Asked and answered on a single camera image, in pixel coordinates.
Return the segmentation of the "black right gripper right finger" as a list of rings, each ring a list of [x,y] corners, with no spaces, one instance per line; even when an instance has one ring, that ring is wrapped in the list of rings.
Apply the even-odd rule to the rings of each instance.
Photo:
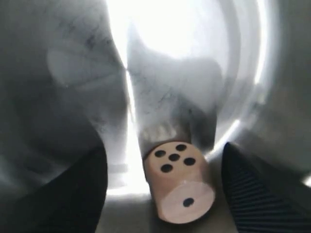
[[[229,142],[223,150],[223,191],[240,233],[311,231],[311,189]]]

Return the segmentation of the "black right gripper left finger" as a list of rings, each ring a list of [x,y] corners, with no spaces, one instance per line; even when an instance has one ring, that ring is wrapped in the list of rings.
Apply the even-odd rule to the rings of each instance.
[[[57,178],[0,206],[2,233],[93,233],[107,191],[107,158],[96,147]]]

